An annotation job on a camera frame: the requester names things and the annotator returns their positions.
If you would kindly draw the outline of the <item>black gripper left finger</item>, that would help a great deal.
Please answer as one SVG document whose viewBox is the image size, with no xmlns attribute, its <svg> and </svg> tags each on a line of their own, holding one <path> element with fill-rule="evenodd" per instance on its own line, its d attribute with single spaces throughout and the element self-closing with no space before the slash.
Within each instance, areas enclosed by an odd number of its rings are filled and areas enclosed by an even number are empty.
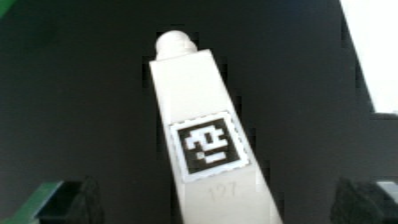
<svg viewBox="0 0 398 224">
<path fill-rule="evenodd" d="M 7 218 L 7 224 L 105 224 L 94 178 L 44 182 Z"/>
</svg>

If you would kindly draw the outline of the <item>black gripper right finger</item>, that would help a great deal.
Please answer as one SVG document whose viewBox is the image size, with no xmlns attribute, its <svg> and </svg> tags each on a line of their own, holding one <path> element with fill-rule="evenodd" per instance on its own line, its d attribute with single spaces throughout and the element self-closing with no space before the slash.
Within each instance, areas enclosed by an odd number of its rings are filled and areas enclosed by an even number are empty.
<svg viewBox="0 0 398 224">
<path fill-rule="evenodd" d="M 398 182 L 341 178 L 331 209 L 332 224 L 398 224 Z"/>
</svg>

